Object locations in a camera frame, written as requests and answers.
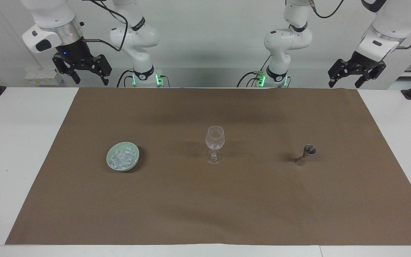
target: wine glass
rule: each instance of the wine glass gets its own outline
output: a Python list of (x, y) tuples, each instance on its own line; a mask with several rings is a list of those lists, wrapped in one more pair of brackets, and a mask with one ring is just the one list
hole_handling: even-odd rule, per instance
[(210, 148), (210, 151), (207, 153), (207, 161), (212, 164), (219, 163), (222, 160), (222, 155), (218, 150), (225, 144), (225, 131), (223, 130), (223, 127), (209, 127), (207, 136), (205, 137), (205, 143)]

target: wall socket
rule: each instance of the wall socket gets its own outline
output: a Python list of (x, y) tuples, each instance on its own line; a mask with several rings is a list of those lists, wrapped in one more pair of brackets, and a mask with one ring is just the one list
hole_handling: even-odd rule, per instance
[(25, 79), (30, 86), (60, 86), (64, 83), (57, 70), (27, 70)]

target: bowl of ice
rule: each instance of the bowl of ice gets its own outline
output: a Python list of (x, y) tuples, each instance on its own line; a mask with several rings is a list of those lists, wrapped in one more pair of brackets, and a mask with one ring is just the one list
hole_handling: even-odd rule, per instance
[(129, 171), (136, 166), (137, 161), (139, 161), (139, 148), (130, 142), (118, 143), (107, 153), (107, 165), (116, 171)]

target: brown paper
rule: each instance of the brown paper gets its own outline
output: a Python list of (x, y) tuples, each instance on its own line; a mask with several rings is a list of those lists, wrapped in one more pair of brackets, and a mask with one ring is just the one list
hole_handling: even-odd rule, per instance
[(357, 91), (80, 88), (6, 244), (196, 243), (411, 245), (411, 185)]

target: light green bowl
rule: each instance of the light green bowl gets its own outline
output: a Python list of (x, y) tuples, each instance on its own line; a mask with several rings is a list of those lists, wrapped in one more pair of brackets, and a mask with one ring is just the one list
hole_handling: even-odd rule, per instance
[[(118, 150), (120, 150), (120, 151), (125, 151), (125, 149), (126, 149), (127, 147), (131, 147), (131, 148), (134, 148), (134, 149), (136, 150), (136, 162), (134, 162), (134, 164), (131, 165), (131, 166), (130, 166), (129, 168), (127, 168), (127, 169), (117, 170), (117, 169), (112, 168), (112, 166), (111, 166), (111, 163), (112, 163), (111, 157), (112, 157), (112, 155), (114, 155)], [(139, 148), (137, 147), (137, 145), (134, 145), (133, 143), (130, 143), (130, 142), (121, 142), (121, 143), (118, 143), (118, 144), (114, 145), (114, 146), (109, 150), (109, 152), (107, 153), (107, 165), (108, 165), (111, 169), (113, 169), (114, 171), (119, 171), (119, 172), (129, 171), (130, 169), (134, 168), (134, 166), (136, 166), (136, 164), (137, 164), (138, 161), (139, 161)]]

